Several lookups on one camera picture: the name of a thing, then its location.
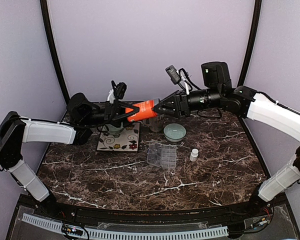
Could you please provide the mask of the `orange bottle grey cap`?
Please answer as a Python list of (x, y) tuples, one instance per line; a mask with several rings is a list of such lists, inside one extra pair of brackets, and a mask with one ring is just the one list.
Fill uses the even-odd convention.
[(137, 121), (142, 121), (142, 120), (157, 117), (158, 114), (153, 110), (153, 108), (158, 103), (159, 103), (159, 99), (156, 98), (156, 99), (146, 100), (143, 102), (133, 104), (133, 106), (139, 108), (139, 111), (137, 113), (127, 117), (127, 120), (129, 122), (137, 122)]

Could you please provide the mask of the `clear plastic pill organizer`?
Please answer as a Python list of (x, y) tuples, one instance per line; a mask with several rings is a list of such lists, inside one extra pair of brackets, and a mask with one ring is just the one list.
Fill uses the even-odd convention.
[(177, 166), (177, 147), (150, 141), (147, 150), (146, 162), (163, 169), (175, 169)]

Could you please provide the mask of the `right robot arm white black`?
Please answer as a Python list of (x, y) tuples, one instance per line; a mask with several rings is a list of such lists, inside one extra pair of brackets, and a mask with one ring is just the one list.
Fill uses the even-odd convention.
[[(247, 86), (232, 87), (226, 62), (201, 65), (205, 89), (176, 91), (153, 108), (158, 114), (179, 118), (192, 111), (220, 108), (240, 118), (269, 125), (300, 142), (300, 112), (272, 99), (262, 91)], [(300, 180), (300, 146), (292, 159), (277, 173), (258, 186), (245, 205), (245, 213), (256, 217), (276, 195)]]

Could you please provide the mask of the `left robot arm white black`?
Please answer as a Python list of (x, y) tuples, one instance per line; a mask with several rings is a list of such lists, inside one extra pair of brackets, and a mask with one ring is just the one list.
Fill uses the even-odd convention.
[(126, 123), (128, 117), (139, 112), (139, 107), (121, 101), (122, 96), (106, 101), (104, 108), (88, 101), (79, 92), (67, 105), (70, 122), (35, 120), (10, 111), (0, 124), (0, 171), (8, 171), (21, 187), (38, 202), (50, 218), (57, 218), (60, 206), (53, 201), (50, 190), (24, 161), (21, 148), (24, 143), (44, 142), (80, 146), (92, 135), (93, 128)]

